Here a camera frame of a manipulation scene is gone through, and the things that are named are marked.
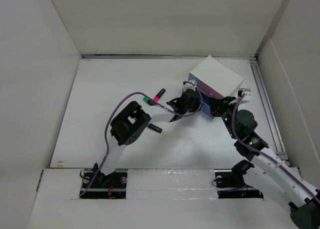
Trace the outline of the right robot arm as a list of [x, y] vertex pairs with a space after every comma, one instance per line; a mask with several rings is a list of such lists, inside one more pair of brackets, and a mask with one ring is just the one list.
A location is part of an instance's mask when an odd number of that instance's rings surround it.
[[320, 227], [320, 190], [287, 166], [257, 134], [258, 123], [252, 112], [239, 104], [243, 97], [208, 99], [210, 113], [220, 117], [234, 147], [244, 158], [231, 168], [231, 180], [237, 186], [253, 187], [288, 212], [299, 229]]

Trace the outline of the dark blue drawer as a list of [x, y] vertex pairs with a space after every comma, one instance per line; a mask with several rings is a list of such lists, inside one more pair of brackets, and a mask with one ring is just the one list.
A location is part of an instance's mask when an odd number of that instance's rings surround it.
[[209, 97], [205, 94], [201, 93], [202, 96], [202, 105], [201, 105], [201, 111], [206, 114], [209, 118], [214, 119], [215, 117], [211, 115], [211, 109], [209, 105]]

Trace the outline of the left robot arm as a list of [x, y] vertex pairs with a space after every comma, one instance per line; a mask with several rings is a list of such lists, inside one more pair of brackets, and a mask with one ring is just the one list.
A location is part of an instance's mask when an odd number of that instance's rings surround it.
[[111, 183], [111, 174], [116, 170], [118, 161], [127, 146], [135, 143], [149, 123], [171, 123], [201, 108], [201, 95], [193, 89], [186, 89], [180, 97], [170, 100], [170, 108], [159, 105], [143, 108], [136, 101], [130, 102], [110, 122], [110, 148], [101, 170], [94, 175], [94, 181], [100, 187]]

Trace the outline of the small black object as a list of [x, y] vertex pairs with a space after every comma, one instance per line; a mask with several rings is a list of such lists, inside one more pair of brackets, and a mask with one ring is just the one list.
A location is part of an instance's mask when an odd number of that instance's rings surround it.
[[156, 126], [156, 125], [154, 125], [154, 124], [152, 124], [152, 123], [149, 123], [148, 125], [147, 125], [147, 128], [148, 129], [150, 129], [150, 130], [152, 130], [152, 131], [154, 131], [154, 132], [157, 132], [157, 133], [162, 133], [162, 131], [163, 131], [163, 129], [162, 128], [160, 128], [160, 127], [158, 127], [158, 126]]

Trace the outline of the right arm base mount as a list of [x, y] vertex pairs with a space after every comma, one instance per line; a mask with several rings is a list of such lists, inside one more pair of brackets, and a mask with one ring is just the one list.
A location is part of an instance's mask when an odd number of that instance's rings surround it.
[[231, 169], [216, 169], [211, 185], [217, 188], [218, 199], [263, 199], [262, 192], [244, 181], [244, 175], [253, 167], [249, 161], [242, 160]]

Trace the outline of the light blue drawer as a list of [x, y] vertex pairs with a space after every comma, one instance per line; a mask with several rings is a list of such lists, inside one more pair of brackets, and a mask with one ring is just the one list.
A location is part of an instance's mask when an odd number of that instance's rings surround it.
[[199, 80], [195, 75], [192, 73], [189, 73], [188, 80], [192, 82], [196, 87], [199, 87], [201, 85], [201, 80]]

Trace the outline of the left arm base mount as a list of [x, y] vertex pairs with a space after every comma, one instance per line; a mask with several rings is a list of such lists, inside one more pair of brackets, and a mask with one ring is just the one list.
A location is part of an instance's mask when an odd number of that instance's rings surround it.
[[96, 163], [92, 169], [85, 168], [80, 171], [82, 185], [79, 197], [81, 199], [126, 199], [128, 170], [116, 170], [109, 175], [104, 175], [99, 171], [92, 182], [97, 170], [98, 164]]

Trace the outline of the pink drawer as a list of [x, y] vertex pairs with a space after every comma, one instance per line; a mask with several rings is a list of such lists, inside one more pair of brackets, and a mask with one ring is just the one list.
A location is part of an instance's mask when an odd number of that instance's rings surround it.
[[199, 90], [206, 95], [207, 97], [215, 98], [215, 99], [223, 99], [224, 96], [215, 91], [213, 88], [208, 86], [207, 84], [201, 82], [199, 86]]

